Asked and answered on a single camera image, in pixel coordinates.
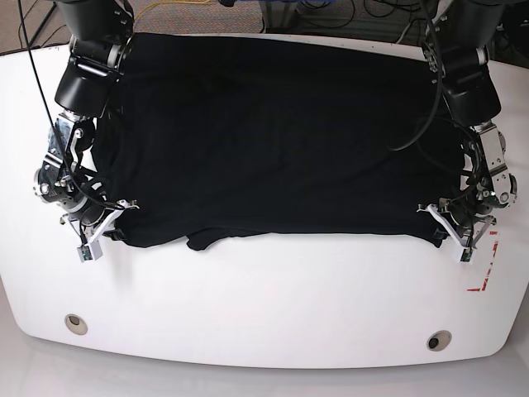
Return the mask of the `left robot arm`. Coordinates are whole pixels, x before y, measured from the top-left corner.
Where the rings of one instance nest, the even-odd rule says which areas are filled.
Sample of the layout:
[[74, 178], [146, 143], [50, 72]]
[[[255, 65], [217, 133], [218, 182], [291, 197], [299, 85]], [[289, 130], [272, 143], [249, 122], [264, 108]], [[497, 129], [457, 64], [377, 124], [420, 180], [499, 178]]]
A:
[[454, 198], [421, 206], [459, 246], [469, 261], [479, 239], [495, 224], [495, 208], [506, 208], [517, 198], [517, 181], [508, 169], [506, 142], [493, 123], [501, 103], [488, 69], [488, 42], [501, 20], [506, 1], [421, 1], [427, 23], [422, 53], [431, 72], [436, 94], [426, 120], [404, 143], [403, 151], [418, 146], [441, 103], [447, 121], [465, 134], [464, 149], [471, 158], [466, 187]]

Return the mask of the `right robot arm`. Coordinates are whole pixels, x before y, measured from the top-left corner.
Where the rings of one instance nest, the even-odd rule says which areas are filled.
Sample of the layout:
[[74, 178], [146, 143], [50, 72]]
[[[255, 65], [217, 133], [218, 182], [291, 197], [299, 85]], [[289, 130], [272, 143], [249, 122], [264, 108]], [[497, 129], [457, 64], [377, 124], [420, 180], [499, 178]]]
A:
[[51, 118], [48, 149], [36, 172], [35, 193], [62, 207], [70, 221], [86, 231], [103, 232], [102, 222], [120, 215], [105, 181], [82, 167], [84, 152], [95, 139], [94, 121], [102, 117], [112, 88], [122, 76], [121, 64], [133, 36], [134, 11], [127, 1], [54, 1], [71, 34], [69, 59], [55, 93], [62, 111]]

